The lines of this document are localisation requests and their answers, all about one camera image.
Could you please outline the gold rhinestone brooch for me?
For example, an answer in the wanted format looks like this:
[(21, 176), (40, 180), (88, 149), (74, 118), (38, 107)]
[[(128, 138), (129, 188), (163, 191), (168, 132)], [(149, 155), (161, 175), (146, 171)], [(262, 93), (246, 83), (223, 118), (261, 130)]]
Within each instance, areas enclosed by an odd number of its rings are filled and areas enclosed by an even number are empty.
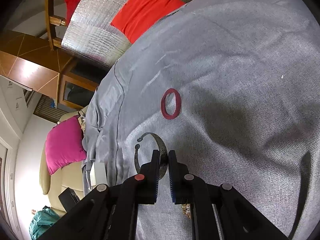
[(183, 204), (181, 206), (182, 212), (185, 216), (187, 216), (189, 219), (191, 219), (191, 207), (190, 204)]

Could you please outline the beige leather sofa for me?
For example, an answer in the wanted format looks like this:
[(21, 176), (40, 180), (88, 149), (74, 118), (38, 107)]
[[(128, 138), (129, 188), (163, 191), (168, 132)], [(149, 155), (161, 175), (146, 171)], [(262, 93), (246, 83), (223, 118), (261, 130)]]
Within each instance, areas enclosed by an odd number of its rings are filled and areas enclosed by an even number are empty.
[[(87, 108), (83, 108), (80, 111), (63, 115), (57, 124), (75, 115), (77, 115), (79, 118), (86, 113), (86, 109)], [(46, 164), (44, 143), (40, 162), (40, 186), (43, 194), (48, 197), (51, 208), (60, 216), (63, 216), (66, 213), (59, 200), (59, 195), (65, 191), (65, 189), (73, 189), (75, 194), (80, 199), (84, 197), (81, 164), (82, 161), (68, 164), (65, 167), (58, 169), (54, 174), (50, 175)]]

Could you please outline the wooden cabinet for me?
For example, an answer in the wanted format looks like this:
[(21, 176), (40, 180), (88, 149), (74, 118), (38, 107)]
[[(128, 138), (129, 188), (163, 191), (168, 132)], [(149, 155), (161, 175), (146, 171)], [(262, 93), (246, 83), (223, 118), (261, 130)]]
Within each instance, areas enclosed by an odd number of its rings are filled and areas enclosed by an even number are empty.
[(77, 110), (86, 107), (109, 70), (87, 60), (72, 59), (61, 73), (58, 103)]

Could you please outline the dark metal cuff bangle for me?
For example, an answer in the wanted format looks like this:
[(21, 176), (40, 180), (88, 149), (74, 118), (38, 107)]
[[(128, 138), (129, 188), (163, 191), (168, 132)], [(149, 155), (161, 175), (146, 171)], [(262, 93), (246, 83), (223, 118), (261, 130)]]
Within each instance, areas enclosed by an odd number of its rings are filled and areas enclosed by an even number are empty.
[(168, 152), (167, 152), (167, 148), (165, 146), (165, 143), (163, 142), (161, 137), (159, 137), (155, 133), (146, 132), (146, 133), (142, 134), (137, 139), (138, 143), (135, 145), (135, 158), (134, 158), (135, 169), (136, 169), (137, 173), (140, 173), (140, 165), (139, 165), (139, 161), (138, 161), (138, 150), (140, 148), (139, 142), (142, 142), (144, 137), (146, 137), (147, 135), (151, 135), (153, 137), (153, 139), (155, 140), (157, 146), (158, 146), (158, 151), (160, 153), (159, 180), (161, 180), (165, 176), (165, 174), (167, 172), (167, 168), (168, 168)]

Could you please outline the teal shirt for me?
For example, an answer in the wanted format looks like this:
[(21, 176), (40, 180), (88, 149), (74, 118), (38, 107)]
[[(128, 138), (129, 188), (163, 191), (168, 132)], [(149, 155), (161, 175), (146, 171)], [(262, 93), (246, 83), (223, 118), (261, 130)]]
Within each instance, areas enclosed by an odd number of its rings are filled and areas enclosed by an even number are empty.
[(29, 235), (33, 240), (38, 239), (52, 225), (54, 225), (60, 216), (50, 207), (43, 207), (42, 210), (32, 210), (33, 219), (29, 225)]

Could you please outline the red cushion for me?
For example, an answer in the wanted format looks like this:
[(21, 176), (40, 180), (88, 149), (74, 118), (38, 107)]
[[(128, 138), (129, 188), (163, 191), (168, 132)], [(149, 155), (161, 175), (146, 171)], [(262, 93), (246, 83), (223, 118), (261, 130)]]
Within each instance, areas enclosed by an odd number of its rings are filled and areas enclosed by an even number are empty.
[(127, 0), (111, 26), (135, 43), (158, 20), (185, 5), (182, 0)]

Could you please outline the silver foil insulation panel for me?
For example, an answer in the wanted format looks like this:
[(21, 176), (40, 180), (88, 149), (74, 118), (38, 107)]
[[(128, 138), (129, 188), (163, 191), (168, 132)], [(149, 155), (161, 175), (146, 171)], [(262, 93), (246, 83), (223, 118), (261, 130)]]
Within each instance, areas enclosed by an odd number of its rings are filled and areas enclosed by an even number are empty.
[(63, 49), (105, 67), (127, 51), (131, 43), (111, 21), (127, 0), (81, 0), (62, 39)]

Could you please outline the grey bed cloth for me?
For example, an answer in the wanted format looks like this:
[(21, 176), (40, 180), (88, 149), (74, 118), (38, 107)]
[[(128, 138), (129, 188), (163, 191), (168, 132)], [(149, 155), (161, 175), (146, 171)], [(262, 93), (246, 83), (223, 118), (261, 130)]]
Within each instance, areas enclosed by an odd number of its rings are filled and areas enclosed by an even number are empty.
[[(144, 33), (86, 112), (84, 185), (136, 173), (159, 135), (212, 185), (230, 183), (290, 239), (319, 222), (319, 24), (302, 0), (193, 0)], [(157, 147), (139, 142), (141, 164)]]

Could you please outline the magenta pillow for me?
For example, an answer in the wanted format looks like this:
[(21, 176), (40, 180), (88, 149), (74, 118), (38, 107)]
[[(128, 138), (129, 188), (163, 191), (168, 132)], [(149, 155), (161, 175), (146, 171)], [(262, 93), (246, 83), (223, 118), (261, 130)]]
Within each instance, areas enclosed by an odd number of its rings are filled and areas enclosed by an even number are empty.
[(77, 115), (52, 128), (45, 142), (46, 164), (50, 175), (68, 164), (86, 159), (82, 139)]

